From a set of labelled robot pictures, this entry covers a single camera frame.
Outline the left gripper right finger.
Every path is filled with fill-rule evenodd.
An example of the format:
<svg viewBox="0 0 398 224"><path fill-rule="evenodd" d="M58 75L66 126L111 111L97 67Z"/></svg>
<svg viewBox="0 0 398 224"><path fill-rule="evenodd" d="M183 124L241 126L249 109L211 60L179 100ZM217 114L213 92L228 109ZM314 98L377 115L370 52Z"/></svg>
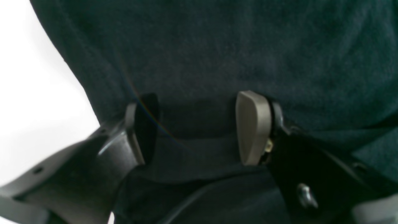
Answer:
<svg viewBox="0 0 398 224"><path fill-rule="evenodd" d="M277 102L240 91L235 117L242 164L267 166L293 224L397 223L397 183L286 124Z"/></svg>

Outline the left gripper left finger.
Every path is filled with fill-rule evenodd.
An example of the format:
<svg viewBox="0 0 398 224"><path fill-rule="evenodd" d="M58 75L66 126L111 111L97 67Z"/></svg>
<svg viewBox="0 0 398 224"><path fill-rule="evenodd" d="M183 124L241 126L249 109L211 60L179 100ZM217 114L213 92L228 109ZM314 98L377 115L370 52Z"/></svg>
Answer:
<svg viewBox="0 0 398 224"><path fill-rule="evenodd" d="M128 174L155 152L158 98L142 95L103 123L1 186L1 217L19 224L106 224Z"/></svg>

